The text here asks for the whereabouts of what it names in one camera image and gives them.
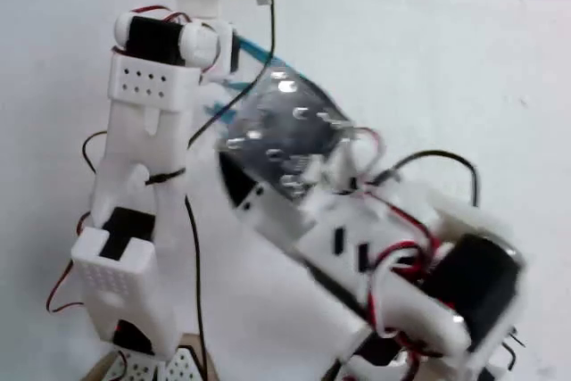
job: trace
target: cable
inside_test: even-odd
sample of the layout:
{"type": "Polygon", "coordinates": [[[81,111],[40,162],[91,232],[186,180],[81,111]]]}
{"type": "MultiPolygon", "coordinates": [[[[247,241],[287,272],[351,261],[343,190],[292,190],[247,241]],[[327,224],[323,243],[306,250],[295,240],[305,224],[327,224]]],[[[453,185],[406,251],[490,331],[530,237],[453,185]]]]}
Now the cable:
{"type": "Polygon", "coordinates": [[[89,217],[89,215],[91,214],[91,211],[88,211],[86,213],[83,213],[81,215],[81,217],[79,218],[78,221],[78,225],[75,227],[75,233],[80,236],[81,235],[81,231],[83,231],[83,222],[86,221],[86,219],[89,217]]]}
{"type": "Polygon", "coordinates": [[[372,128],[354,127],[353,130],[356,131],[357,133],[365,133],[368,136],[372,137],[373,140],[375,141],[375,145],[377,146],[377,153],[375,153],[375,156],[373,156],[371,161],[367,164],[367,166],[359,174],[360,178],[363,178],[365,175],[367,175],[373,169],[373,167],[375,167],[375,165],[377,165],[378,161],[381,159],[381,156],[383,155],[383,140],[381,139],[381,136],[379,136],[378,132],[376,132],[372,128]]]}
{"type": "Polygon", "coordinates": [[[143,6],[140,8],[131,9],[131,12],[143,13],[143,12],[149,12],[149,11],[157,11],[160,9],[165,10],[165,11],[170,11],[170,8],[168,8],[167,6],[163,6],[162,4],[150,4],[148,6],[143,6]]]}
{"type": "Polygon", "coordinates": [[[198,320],[198,333],[200,336],[200,348],[203,354],[203,379],[208,379],[208,359],[206,357],[206,343],[204,341],[203,326],[203,301],[201,297],[201,279],[200,279],[200,240],[198,239],[198,227],[194,218],[193,209],[188,201],[188,195],[185,195],[185,207],[190,219],[190,227],[193,230],[194,237],[194,260],[196,262],[196,318],[198,320]]]}
{"type": "Polygon", "coordinates": [[[511,362],[508,365],[508,370],[511,371],[514,368],[514,366],[516,366],[516,360],[517,360],[516,352],[514,352],[513,348],[511,348],[506,343],[501,343],[501,346],[505,348],[508,351],[509,355],[511,356],[511,362]]]}
{"type": "Polygon", "coordinates": [[[420,358],[418,355],[415,352],[409,352],[409,357],[410,367],[401,381],[413,381],[418,374],[418,370],[420,369],[420,358]]]}
{"type": "Polygon", "coordinates": [[[240,91],[240,93],[234,97],[232,100],[230,100],[230,102],[228,104],[226,104],[224,107],[222,107],[220,110],[218,110],[213,116],[211,116],[206,122],[204,122],[204,124],[190,137],[190,139],[188,140],[188,145],[187,148],[190,148],[193,143],[217,120],[219,120],[226,112],[228,112],[230,109],[232,109],[232,107],[238,103],[240,100],[242,100],[251,90],[252,88],[254,88],[254,86],[260,81],[262,75],[266,72],[266,70],[268,69],[268,67],[271,64],[271,61],[274,57],[274,53],[276,51],[276,11],[275,11],[275,6],[274,6],[274,0],[270,0],[270,4],[269,4],[269,14],[270,14],[270,28],[271,28],[271,42],[270,42],[270,49],[269,49],[269,55],[268,58],[266,59],[266,61],[264,62],[260,73],[258,73],[258,76],[256,76],[256,78],[250,82],[250,84],[248,84],[247,87],[245,87],[242,91],[240,91]]]}
{"type": "MultiPolygon", "coordinates": [[[[81,234],[81,231],[83,230],[83,222],[88,217],[89,217],[89,211],[87,213],[82,214],[81,217],[79,218],[78,225],[75,228],[75,231],[78,234],[78,236],[81,234]]],[[[62,305],[61,307],[57,307],[55,309],[51,308],[52,307],[52,300],[54,299],[55,293],[60,288],[63,281],[70,274],[71,269],[73,269],[73,261],[68,262],[68,265],[65,267],[65,269],[63,270],[63,273],[60,275],[58,280],[55,282],[55,286],[52,288],[52,290],[50,291],[50,294],[47,296],[46,311],[49,312],[50,314],[55,314],[57,312],[65,310],[66,308],[69,308],[69,307],[76,307],[76,306],[83,306],[84,305],[83,302],[70,302],[70,303],[66,303],[65,305],[62,305]]]]}
{"type": "Polygon", "coordinates": [[[407,213],[406,211],[400,209],[396,205],[389,203],[384,198],[381,198],[380,196],[375,195],[372,192],[367,192],[367,195],[372,196],[373,198],[380,201],[381,203],[386,204],[394,214],[396,214],[400,218],[406,220],[407,222],[412,224],[415,228],[417,228],[420,232],[422,232],[422,234],[428,240],[428,248],[429,248],[428,257],[426,258],[425,264],[426,264],[426,266],[430,265],[430,263],[432,262],[432,259],[434,258],[434,254],[436,253],[436,250],[438,249],[438,247],[440,247],[440,242],[432,234],[432,232],[430,232],[430,229],[428,229],[428,227],[424,223],[422,223],[420,220],[418,220],[417,218],[415,218],[411,214],[407,213]]]}
{"type": "Polygon", "coordinates": [[[164,17],[162,20],[166,21],[166,22],[171,22],[171,21],[174,21],[178,17],[183,17],[186,20],[186,22],[192,21],[190,19],[190,17],[187,14],[185,14],[184,12],[173,12],[173,13],[167,15],[166,17],[164,17]]]}
{"type": "Polygon", "coordinates": [[[121,357],[121,360],[123,360],[123,371],[119,376],[110,379],[110,381],[121,381],[121,379],[123,379],[127,375],[127,358],[125,357],[125,354],[121,350],[118,350],[117,353],[119,354],[119,357],[121,357]]]}
{"type": "MultiPolygon", "coordinates": [[[[480,179],[478,175],[478,171],[476,166],[468,161],[466,158],[448,151],[441,151],[441,150],[429,150],[429,151],[422,151],[412,153],[411,155],[407,156],[406,158],[398,161],[396,164],[392,166],[389,170],[391,171],[398,171],[405,165],[409,164],[410,162],[419,160],[421,158],[426,158],[428,156],[440,156],[443,158],[448,158],[459,162],[460,164],[464,165],[466,168],[470,170],[472,174],[472,205],[477,207],[480,201],[480,179]]],[[[383,180],[386,178],[386,171],[381,172],[376,178],[371,180],[370,185],[379,186],[383,180]]]]}
{"type": "Polygon", "coordinates": [[[96,133],[94,133],[91,136],[89,136],[88,138],[86,138],[86,140],[83,142],[83,145],[81,146],[81,154],[83,155],[83,159],[86,160],[87,166],[94,173],[95,173],[95,167],[93,166],[93,163],[91,162],[91,160],[87,156],[87,144],[91,141],[92,138],[95,138],[97,136],[102,136],[103,134],[107,134],[107,131],[106,130],[97,131],[96,133]]]}
{"type": "Polygon", "coordinates": [[[516,336],[515,334],[509,334],[509,337],[510,337],[511,339],[513,339],[514,341],[516,341],[519,345],[521,345],[522,347],[525,348],[525,344],[522,343],[522,342],[519,340],[519,338],[517,338],[517,336],[516,336]]]}
{"type": "Polygon", "coordinates": [[[72,268],[73,268],[73,261],[69,261],[67,267],[65,267],[65,269],[63,270],[63,273],[60,275],[58,280],[55,282],[55,286],[52,288],[52,291],[47,296],[46,311],[49,312],[50,314],[55,314],[56,312],[63,311],[69,307],[84,305],[83,302],[70,302],[70,303],[66,303],[65,305],[62,305],[61,307],[57,307],[55,309],[51,308],[52,307],[52,300],[54,299],[54,296],[55,296],[55,293],[57,292],[57,289],[60,288],[60,286],[63,283],[63,280],[65,280],[65,278],[68,276],[68,274],[70,274],[72,268]]]}

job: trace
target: perforated plate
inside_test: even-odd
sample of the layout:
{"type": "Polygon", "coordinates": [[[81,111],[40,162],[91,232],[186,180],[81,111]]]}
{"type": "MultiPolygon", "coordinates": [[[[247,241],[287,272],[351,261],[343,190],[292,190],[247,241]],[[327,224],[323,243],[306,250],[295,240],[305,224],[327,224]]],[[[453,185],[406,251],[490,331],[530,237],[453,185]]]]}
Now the perforated plate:
{"type": "MultiPolygon", "coordinates": [[[[130,352],[125,352],[125,358],[127,359],[127,373],[121,381],[153,381],[154,373],[159,366],[156,360],[130,352]]],[[[123,359],[117,356],[102,381],[110,381],[122,373],[123,359]]]]}
{"type": "Polygon", "coordinates": [[[113,54],[109,97],[122,102],[181,112],[192,103],[200,70],[113,54]]]}
{"type": "Polygon", "coordinates": [[[192,353],[179,348],[169,365],[159,368],[159,381],[202,381],[192,353]]]}
{"type": "MultiPolygon", "coordinates": [[[[186,348],[179,348],[166,365],[150,357],[125,352],[127,373],[121,381],[203,381],[194,361],[193,354],[186,348]]],[[[123,373],[123,359],[117,356],[102,381],[111,381],[123,373]]]]}

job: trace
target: wire bundle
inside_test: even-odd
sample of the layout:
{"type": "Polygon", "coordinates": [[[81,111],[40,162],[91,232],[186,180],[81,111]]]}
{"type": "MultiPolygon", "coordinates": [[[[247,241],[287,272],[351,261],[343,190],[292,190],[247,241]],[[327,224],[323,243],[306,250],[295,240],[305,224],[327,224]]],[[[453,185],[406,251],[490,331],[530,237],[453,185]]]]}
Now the wire bundle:
{"type": "MultiPolygon", "coordinates": [[[[370,133],[377,133],[374,130],[368,131],[370,133]]],[[[400,180],[400,169],[410,164],[413,161],[419,160],[421,158],[430,156],[440,156],[448,159],[452,159],[456,162],[461,163],[467,167],[472,176],[472,196],[471,202],[475,207],[479,202],[479,177],[476,167],[466,160],[465,158],[447,151],[441,150],[430,150],[418,153],[413,153],[399,162],[396,162],[392,168],[384,170],[373,177],[371,180],[367,179],[367,175],[374,168],[377,160],[373,160],[372,164],[368,164],[367,168],[364,169],[359,176],[352,181],[353,186],[351,189],[342,189],[336,192],[338,195],[352,195],[357,191],[362,191],[363,195],[374,198],[375,200],[385,204],[390,212],[401,219],[403,222],[414,227],[420,234],[426,239],[426,246],[420,246],[416,241],[402,241],[393,244],[386,249],[384,249],[378,256],[374,259],[370,267],[370,278],[369,278],[369,291],[368,291],[368,322],[373,328],[377,328],[377,320],[375,313],[375,299],[372,293],[372,277],[375,275],[383,275],[387,271],[392,272],[404,277],[410,283],[414,285],[419,285],[422,283],[423,279],[428,274],[431,264],[433,262],[434,256],[438,247],[440,246],[440,241],[435,237],[430,229],[419,219],[412,216],[405,210],[397,207],[396,205],[390,203],[383,197],[375,193],[375,189],[382,185],[389,178],[397,178],[400,180]],[[403,264],[402,259],[410,259],[412,257],[412,263],[403,264]]],[[[394,337],[404,349],[408,351],[410,358],[410,367],[405,376],[401,381],[411,381],[414,379],[418,370],[420,368],[420,362],[423,358],[441,358],[443,355],[439,352],[434,352],[426,349],[426,345],[422,342],[415,342],[411,340],[404,332],[397,332],[393,329],[386,329],[385,333],[394,337]]]]}

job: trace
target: white plastic bracket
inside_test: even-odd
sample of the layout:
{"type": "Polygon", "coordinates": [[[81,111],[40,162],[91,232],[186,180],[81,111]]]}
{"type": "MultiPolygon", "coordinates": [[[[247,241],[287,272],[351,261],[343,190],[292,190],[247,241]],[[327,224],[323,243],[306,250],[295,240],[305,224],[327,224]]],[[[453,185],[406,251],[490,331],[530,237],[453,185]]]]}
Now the white plastic bracket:
{"type": "Polygon", "coordinates": [[[113,54],[109,97],[124,103],[167,112],[182,112],[192,104],[200,69],[150,62],[113,54]]]}
{"type": "Polygon", "coordinates": [[[157,358],[168,359],[182,336],[165,299],[153,243],[131,238],[118,261],[100,256],[109,232],[85,227],[71,249],[83,299],[97,333],[112,341],[119,320],[139,328],[157,358]]]}

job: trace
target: red wire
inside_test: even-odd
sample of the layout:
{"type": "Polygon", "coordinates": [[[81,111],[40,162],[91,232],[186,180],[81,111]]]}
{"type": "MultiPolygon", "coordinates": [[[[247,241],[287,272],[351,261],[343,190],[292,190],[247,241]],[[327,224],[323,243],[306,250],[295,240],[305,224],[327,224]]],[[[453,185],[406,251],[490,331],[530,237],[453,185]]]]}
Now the red wire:
{"type": "Polygon", "coordinates": [[[51,314],[55,314],[56,312],[63,311],[66,308],[74,307],[74,306],[81,306],[84,304],[83,302],[70,302],[70,303],[66,303],[65,305],[62,305],[61,307],[57,307],[53,310],[51,308],[52,300],[54,299],[54,296],[55,296],[55,293],[57,292],[57,289],[60,288],[60,286],[63,283],[63,280],[65,280],[65,278],[70,274],[72,268],[73,268],[73,261],[69,261],[67,267],[65,267],[65,269],[63,270],[63,273],[60,275],[60,278],[58,278],[57,282],[55,283],[54,288],[52,289],[49,296],[47,297],[47,301],[46,301],[46,311],[47,312],[49,312],[51,314]]]}
{"type": "MultiPolygon", "coordinates": [[[[83,230],[83,222],[85,222],[87,217],[89,217],[89,214],[90,214],[90,212],[88,211],[87,213],[82,214],[81,217],[79,218],[78,225],[75,228],[75,231],[78,234],[78,236],[81,234],[81,231],[83,230]]],[[[58,280],[55,282],[55,286],[52,288],[52,290],[50,291],[50,294],[47,296],[46,311],[49,312],[50,314],[55,314],[57,312],[65,310],[66,308],[69,308],[69,307],[76,307],[76,306],[85,305],[83,302],[69,302],[69,303],[62,305],[61,307],[57,307],[55,309],[51,308],[52,300],[54,299],[55,293],[60,288],[60,286],[62,285],[65,278],[70,274],[71,269],[73,269],[73,261],[68,262],[68,265],[65,267],[65,269],[63,270],[63,273],[60,275],[58,280]]]]}
{"type": "Polygon", "coordinates": [[[148,6],[143,6],[143,7],[136,8],[136,9],[131,9],[131,12],[143,13],[143,12],[149,12],[149,11],[157,11],[160,9],[165,10],[165,11],[170,11],[170,8],[163,6],[162,4],[150,4],[148,6]]]}
{"type": "Polygon", "coordinates": [[[88,211],[87,213],[83,213],[79,218],[78,225],[75,227],[75,232],[78,236],[80,236],[81,231],[83,231],[83,222],[86,221],[86,219],[89,217],[90,214],[91,211],[88,211]]]}
{"type": "Polygon", "coordinates": [[[418,370],[420,369],[420,358],[418,357],[418,355],[415,352],[409,352],[409,357],[410,357],[409,371],[401,379],[401,381],[413,381],[418,373],[418,370]]]}
{"type": "Polygon", "coordinates": [[[418,220],[417,218],[415,218],[411,214],[408,214],[406,211],[404,211],[404,210],[398,208],[397,206],[389,203],[388,201],[381,198],[380,196],[375,195],[372,192],[367,192],[367,195],[372,196],[373,198],[380,201],[381,203],[385,203],[391,209],[391,211],[393,213],[395,213],[397,216],[407,220],[409,223],[411,223],[413,226],[415,226],[417,229],[419,229],[420,232],[422,232],[422,234],[428,240],[429,254],[428,254],[428,259],[426,261],[426,264],[430,264],[430,262],[434,258],[434,254],[436,253],[436,250],[438,249],[438,247],[440,247],[440,241],[438,241],[438,239],[432,234],[432,232],[430,232],[430,229],[428,229],[424,223],[422,223],[420,220],[418,220]]]}
{"type": "Polygon", "coordinates": [[[166,22],[170,22],[170,21],[175,20],[178,17],[183,17],[186,20],[186,22],[192,21],[190,19],[190,17],[188,15],[186,15],[184,12],[173,12],[173,13],[167,15],[166,17],[164,17],[162,20],[166,21],[166,22]]]}

